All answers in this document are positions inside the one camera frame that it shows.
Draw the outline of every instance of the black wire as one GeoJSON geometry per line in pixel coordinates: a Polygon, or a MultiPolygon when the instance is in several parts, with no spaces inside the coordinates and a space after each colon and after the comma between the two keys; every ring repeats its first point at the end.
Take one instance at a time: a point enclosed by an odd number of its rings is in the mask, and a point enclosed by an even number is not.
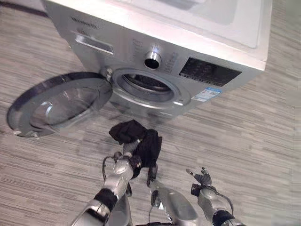
{"type": "Polygon", "coordinates": [[[225,198],[228,201],[228,203],[230,204],[231,210],[232,210],[232,215],[234,216],[234,206],[233,206],[232,201],[227,196],[225,196],[225,195],[223,195],[223,194],[221,194],[219,192],[216,193],[216,194],[219,195],[219,196],[221,196],[221,197],[223,197],[223,198],[225,198]]]}
{"type": "Polygon", "coordinates": [[[216,190],[216,188],[213,187],[213,186],[208,186],[208,185],[201,185],[201,186],[202,186],[203,188],[210,189],[210,190],[213,191],[215,194],[217,194],[217,195],[219,195],[219,196],[225,198],[225,199],[228,201],[228,203],[229,203],[229,205],[230,205],[230,207],[231,207],[232,215],[234,216],[234,206],[233,206],[233,203],[232,203],[232,201],[231,201],[227,196],[225,196],[225,195],[219,193],[219,192],[216,190]]]}
{"type": "Polygon", "coordinates": [[[150,208],[150,211],[149,211],[149,223],[151,222],[151,211],[152,211],[152,206],[151,206],[151,208],[150,208]]]}
{"type": "Polygon", "coordinates": [[[107,156],[107,157],[105,157],[105,158],[103,159],[102,173],[103,173],[103,180],[104,180],[104,181],[106,181],[106,179],[107,179],[106,174],[105,174],[105,169],[104,169],[104,168],[105,168],[105,161],[106,161],[107,159],[109,159],[109,158],[113,159],[112,156],[107,156]]]}

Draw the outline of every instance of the black garment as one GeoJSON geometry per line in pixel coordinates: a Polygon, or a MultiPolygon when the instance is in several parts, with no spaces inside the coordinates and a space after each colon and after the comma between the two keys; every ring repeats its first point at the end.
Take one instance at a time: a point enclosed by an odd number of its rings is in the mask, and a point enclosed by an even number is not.
{"type": "Polygon", "coordinates": [[[162,137],[154,129],[146,129],[135,120],[119,123],[112,127],[109,134],[120,144],[132,143],[137,139],[141,142],[133,151],[133,156],[138,155],[143,167],[153,167],[159,157],[161,150],[162,137]]]}
{"type": "Polygon", "coordinates": [[[154,129],[148,129],[142,141],[134,150],[134,155],[139,155],[142,160],[143,167],[151,167],[156,165],[162,144],[162,137],[158,136],[158,132],[154,129]]]}
{"type": "Polygon", "coordinates": [[[119,142],[119,144],[128,144],[142,139],[146,128],[136,120],[126,121],[113,126],[109,131],[111,137],[119,142]]]}

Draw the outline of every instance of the laminate flooring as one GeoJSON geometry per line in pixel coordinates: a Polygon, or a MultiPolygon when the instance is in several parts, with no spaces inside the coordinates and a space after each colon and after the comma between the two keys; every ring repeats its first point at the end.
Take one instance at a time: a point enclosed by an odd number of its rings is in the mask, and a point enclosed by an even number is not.
{"type": "MultiPolygon", "coordinates": [[[[301,110],[288,103],[300,86],[301,20],[298,10],[288,16],[291,2],[274,1],[262,75],[174,120],[137,118],[163,136],[158,180],[189,199],[200,225],[210,224],[190,195],[195,181],[185,169],[200,172],[201,166],[246,225],[301,225],[301,110]]],[[[102,186],[101,161],[121,148],[108,131],[130,116],[108,103],[87,128],[39,140],[14,136],[6,123],[6,112],[21,93],[81,70],[48,18],[0,8],[0,226],[68,225],[102,186]]],[[[146,177],[143,170],[131,181],[134,224],[148,221],[146,177]]],[[[151,221],[168,222],[159,210],[151,221]]]]}

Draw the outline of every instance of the brand logo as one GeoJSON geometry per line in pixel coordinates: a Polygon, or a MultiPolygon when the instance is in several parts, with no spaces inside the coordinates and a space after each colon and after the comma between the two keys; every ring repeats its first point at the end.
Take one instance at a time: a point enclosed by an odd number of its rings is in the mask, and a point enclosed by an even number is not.
{"type": "Polygon", "coordinates": [[[76,23],[81,23],[81,24],[87,25],[87,26],[89,26],[89,27],[91,27],[91,28],[97,29],[97,26],[96,26],[95,24],[88,23],[88,22],[86,22],[86,21],[83,21],[83,20],[81,20],[81,19],[78,19],[78,18],[75,18],[75,17],[72,17],[72,16],[71,16],[71,19],[72,19],[74,22],[76,22],[76,23]]]}

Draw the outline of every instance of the front-load washing machine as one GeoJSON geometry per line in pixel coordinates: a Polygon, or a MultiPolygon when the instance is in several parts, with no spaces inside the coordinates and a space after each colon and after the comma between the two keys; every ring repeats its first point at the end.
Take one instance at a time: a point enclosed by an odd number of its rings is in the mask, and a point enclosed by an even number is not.
{"type": "Polygon", "coordinates": [[[271,0],[45,0],[88,72],[59,75],[10,107],[19,136],[92,117],[107,101],[173,118],[264,71],[271,0]]]}

